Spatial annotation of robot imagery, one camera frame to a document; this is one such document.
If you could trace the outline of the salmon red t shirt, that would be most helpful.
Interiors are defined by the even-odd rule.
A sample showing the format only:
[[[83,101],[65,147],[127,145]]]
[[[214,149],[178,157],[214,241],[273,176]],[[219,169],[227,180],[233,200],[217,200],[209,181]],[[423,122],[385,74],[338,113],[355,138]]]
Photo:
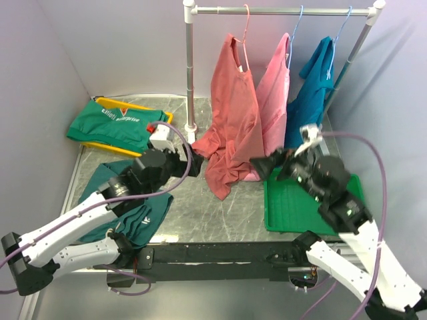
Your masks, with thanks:
[[[250,70],[240,71],[238,42],[227,35],[211,78],[211,125],[193,144],[208,160],[205,180],[221,201],[250,173],[250,158],[264,155],[262,124]]]

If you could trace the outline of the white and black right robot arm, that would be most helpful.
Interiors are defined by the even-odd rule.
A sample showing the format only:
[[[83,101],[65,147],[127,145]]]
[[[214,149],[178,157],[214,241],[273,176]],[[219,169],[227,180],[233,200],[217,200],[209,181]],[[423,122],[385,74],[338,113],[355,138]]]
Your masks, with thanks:
[[[356,254],[357,267],[334,251],[319,235],[306,231],[292,245],[292,258],[301,266],[320,267],[350,290],[371,319],[417,319],[426,310],[426,290],[404,270],[385,242],[364,202],[348,188],[350,173],[336,156],[315,161],[308,152],[286,154],[277,149],[267,157],[250,160],[266,180],[280,167],[277,180],[290,178],[319,205],[318,213]]]

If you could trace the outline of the pink wire hanger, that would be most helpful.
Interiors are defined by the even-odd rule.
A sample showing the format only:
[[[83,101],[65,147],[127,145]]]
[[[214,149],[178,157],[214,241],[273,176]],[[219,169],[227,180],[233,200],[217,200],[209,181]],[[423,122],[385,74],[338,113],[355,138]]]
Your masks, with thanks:
[[[236,39],[236,41],[238,43],[242,44],[242,48],[243,48],[243,52],[244,52],[244,58],[245,58],[245,63],[246,63],[246,69],[244,69],[242,67],[242,65],[240,65],[238,67],[238,69],[239,69],[239,71],[241,73],[243,73],[244,71],[250,70],[250,66],[249,66],[249,62],[248,62],[248,54],[247,54],[247,49],[246,49],[246,39],[247,39],[249,22],[250,22],[250,8],[249,8],[249,5],[247,3],[244,4],[244,7],[246,8],[246,25],[245,25],[245,29],[244,29],[244,34],[243,34],[242,40]]]

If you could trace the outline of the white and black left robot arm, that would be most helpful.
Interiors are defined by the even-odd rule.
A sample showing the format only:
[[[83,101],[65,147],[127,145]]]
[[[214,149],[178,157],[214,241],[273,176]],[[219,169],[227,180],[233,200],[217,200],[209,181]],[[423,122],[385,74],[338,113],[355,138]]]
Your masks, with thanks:
[[[89,197],[59,218],[30,233],[10,232],[1,240],[20,296],[34,294],[54,279],[78,269],[98,265],[127,267],[135,255],[130,240],[115,229],[103,239],[76,245],[75,241],[105,223],[119,219],[161,191],[171,177],[196,177],[203,159],[189,146],[186,161],[177,150],[151,147],[133,160],[119,175],[102,183]]]

